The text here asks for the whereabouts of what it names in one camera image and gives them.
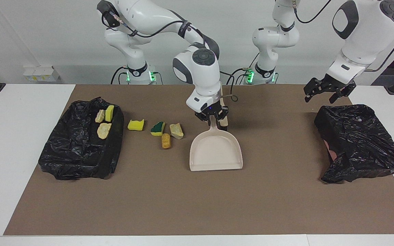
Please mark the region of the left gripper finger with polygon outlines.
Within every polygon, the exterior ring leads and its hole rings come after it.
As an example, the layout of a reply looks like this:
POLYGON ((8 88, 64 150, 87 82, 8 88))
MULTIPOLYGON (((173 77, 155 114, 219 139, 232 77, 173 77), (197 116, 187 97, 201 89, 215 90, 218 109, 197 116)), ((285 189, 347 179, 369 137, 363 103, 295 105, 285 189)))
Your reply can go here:
POLYGON ((319 90, 319 80, 311 79, 304 87, 305 102, 309 102, 314 95, 317 95, 316 90, 319 90))
POLYGON ((347 85, 344 88, 335 88, 335 93, 330 97, 329 102, 333 104, 337 99, 341 97, 348 97, 353 90, 355 89, 356 85, 347 85))

